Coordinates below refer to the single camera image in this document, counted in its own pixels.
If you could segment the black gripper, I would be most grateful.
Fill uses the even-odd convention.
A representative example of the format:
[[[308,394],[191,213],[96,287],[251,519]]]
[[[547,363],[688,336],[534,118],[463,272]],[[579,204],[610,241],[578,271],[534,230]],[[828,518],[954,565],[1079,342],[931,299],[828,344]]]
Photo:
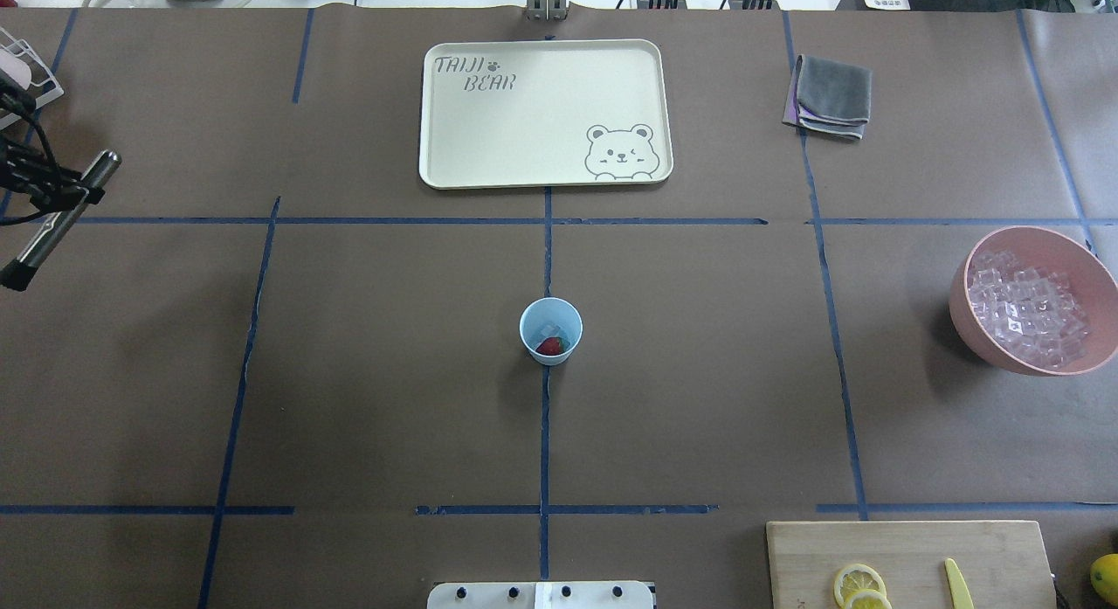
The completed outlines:
[[[3,137],[1,185],[28,196],[36,211],[69,211],[79,204],[100,204],[105,196],[104,180],[80,180],[75,171],[51,163],[34,148]]]

